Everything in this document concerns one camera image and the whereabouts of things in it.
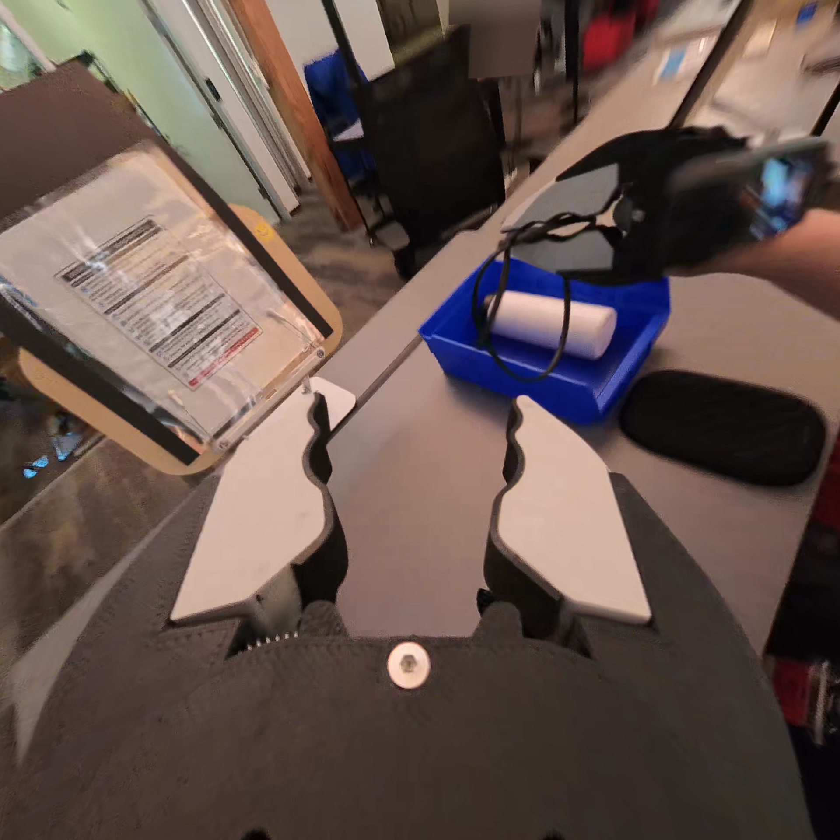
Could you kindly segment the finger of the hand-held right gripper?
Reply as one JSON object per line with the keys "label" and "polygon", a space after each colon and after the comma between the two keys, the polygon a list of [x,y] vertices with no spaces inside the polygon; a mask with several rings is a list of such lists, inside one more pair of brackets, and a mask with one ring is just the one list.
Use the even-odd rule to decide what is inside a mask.
{"label": "finger of the hand-held right gripper", "polygon": [[614,253],[603,233],[573,225],[540,236],[530,232],[518,241],[518,259],[555,274],[585,274],[611,270]]}
{"label": "finger of the hand-held right gripper", "polygon": [[615,202],[620,185],[618,164],[551,182],[516,206],[501,230],[508,232],[529,222],[548,221],[559,214],[599,216]]}

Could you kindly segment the blue jacket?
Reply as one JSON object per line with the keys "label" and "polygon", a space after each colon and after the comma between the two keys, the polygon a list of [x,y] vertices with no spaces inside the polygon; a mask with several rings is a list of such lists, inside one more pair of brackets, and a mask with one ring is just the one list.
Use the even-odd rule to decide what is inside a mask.
{"label": "blue jacket", "polygon": [[336,49],[307,63],[303,77],[314,111],[346,180],[355,183],[372,175],[375,163],[364,147],[361,118],[340,52]]}

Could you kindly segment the black mesh office chair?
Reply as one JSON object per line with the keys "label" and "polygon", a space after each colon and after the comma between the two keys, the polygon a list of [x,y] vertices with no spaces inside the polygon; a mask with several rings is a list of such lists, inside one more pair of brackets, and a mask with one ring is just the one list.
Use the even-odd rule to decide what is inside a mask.
{"label": "black mesh office chair", "polygon": [[364,143],[408,243],[394,253],[405,280],[447,231],[506,198],[501,144],[478,80],[469,28],[353,91]]}

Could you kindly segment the red plastic bin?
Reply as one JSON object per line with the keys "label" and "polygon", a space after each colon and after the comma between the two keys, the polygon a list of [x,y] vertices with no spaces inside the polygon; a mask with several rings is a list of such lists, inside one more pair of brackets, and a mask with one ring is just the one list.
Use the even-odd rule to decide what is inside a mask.
{"label": "red plastic bin", "polygon": [[632,44],[637,24],[637,1],[604,1],[585,27],[581,68],[591,74],[609,67]]}
{"label": "red plastic bin", "polygon": [[831,659],[777,657],[770,668],[773,692],[785,721],[815,746],[838,750],[839,670]]}

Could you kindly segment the black wrist rest pad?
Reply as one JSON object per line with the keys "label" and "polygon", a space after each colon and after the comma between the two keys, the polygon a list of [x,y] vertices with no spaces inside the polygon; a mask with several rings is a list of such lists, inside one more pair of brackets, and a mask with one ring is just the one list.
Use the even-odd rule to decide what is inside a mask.
{"label": "black wrist rest pad", "polygon": [[646,374],[618,414],[647,451],[755,487],[795,487],[820,464],[823,415],[793,394],[690,371]]}

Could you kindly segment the white bottle with black lid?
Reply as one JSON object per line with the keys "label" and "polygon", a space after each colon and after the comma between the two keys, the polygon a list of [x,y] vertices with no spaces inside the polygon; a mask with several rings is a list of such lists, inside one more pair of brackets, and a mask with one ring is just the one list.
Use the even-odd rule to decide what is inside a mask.
{"label": "white bottle with black lid", "polygon": [[557,350],[567,323],[563,350],[577,359],[598,361],[613,341],[614,308],[507,290],[500,297],[490,333],[545,350]]}

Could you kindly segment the printed paper sheet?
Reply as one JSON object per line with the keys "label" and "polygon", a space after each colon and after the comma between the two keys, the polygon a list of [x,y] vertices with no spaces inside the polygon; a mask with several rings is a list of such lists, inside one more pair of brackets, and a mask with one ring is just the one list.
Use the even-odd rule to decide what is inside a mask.
{"label": "printed paper sheet", "polygon": [[683,77],[693,79],[716,42],[715,38],[707,36],[668,46],[654,75],[654,83],[667,83]]}

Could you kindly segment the black curved band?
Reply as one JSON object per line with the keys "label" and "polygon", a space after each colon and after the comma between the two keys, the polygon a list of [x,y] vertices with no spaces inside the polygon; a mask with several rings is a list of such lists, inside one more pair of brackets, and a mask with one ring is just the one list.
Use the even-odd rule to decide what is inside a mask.
{"label": "black curved band", "polygon": [[[496,323],[503,296],[508,290],[511,252],[516,246],[536,244],[548,239],[556,239],[563,244],[570,242],[585,233],[604,233],[606,226],[601,224],[598,219],[599,217],[596,214],[581,215],[577,213],[557,213],[548,219],[532,220],[524,224],[506,227],[502,231],[501,240],[497,245],[496,250],[478,268],[470,299],[470,312],[478,331],[476,339],[477,346],[486,350],[497,367],[517,382],[526,384],[542,382],[550,377],[562,361],[571,327],[572,296],[571,282],[562,277],[563,317],[561,322],[560,338],[547,368],[534,375],[522,375],[515,372],[510,365],[499,356],[497,348],[491,338],[491,328]],[[499,285],[492,297],[489,310],[481,311],[479,309],[480,285],[490,265],[494,263],[499,256],[501,257]]]}

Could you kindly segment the blue plastic bin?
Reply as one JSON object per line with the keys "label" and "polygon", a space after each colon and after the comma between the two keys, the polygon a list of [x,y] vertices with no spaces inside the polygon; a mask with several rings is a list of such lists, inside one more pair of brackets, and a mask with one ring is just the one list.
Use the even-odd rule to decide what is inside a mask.
{"label": "blue plastic bin", "polygon": [[624,396],[670,315],[665,278],[624,287],[599,287],[573,280],[574,303],[616,311],[613,338],[599,360],[585,360],[565,348],[558,366],[536,382],[523,382],[501,369],[478,345],[472,298],[474,270],[418,328],[444,373],[496,394],[530,396],[552,414],[573,424],[598,424]]}

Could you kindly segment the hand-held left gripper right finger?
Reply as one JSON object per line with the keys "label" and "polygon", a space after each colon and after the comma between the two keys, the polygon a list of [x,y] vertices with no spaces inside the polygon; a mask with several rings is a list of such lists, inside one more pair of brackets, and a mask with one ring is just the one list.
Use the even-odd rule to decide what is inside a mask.
{"label": "hand-held left gripper right finger", "polygon": [[649,623],[606,463],[526,395],[511,404],[507,442],[510,468],[493,503],[489,547],[575,615]]}

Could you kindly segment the instruction sheet sign stand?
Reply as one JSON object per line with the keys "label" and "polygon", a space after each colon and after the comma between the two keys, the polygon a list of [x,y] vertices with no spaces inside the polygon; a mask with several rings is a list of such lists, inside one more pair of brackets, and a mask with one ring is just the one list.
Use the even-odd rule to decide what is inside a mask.
{"label": "instruction sheet sign stand", "polygon": [[277,231],[230,205],[73,60],[2,94],[2,334],[34,388],[168,475],[215,467],[307,380],[340,312]]}

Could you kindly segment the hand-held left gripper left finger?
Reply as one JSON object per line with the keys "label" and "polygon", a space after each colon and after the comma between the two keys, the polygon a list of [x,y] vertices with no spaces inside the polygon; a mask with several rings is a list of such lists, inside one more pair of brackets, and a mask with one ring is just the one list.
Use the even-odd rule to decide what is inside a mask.
{"label": "hand-held left gripper left finger", "polygon": [[296,624],[334,602],[349,556],[329,493],[328,398],[294,392],[226,463],[171,610],[174,624]]}

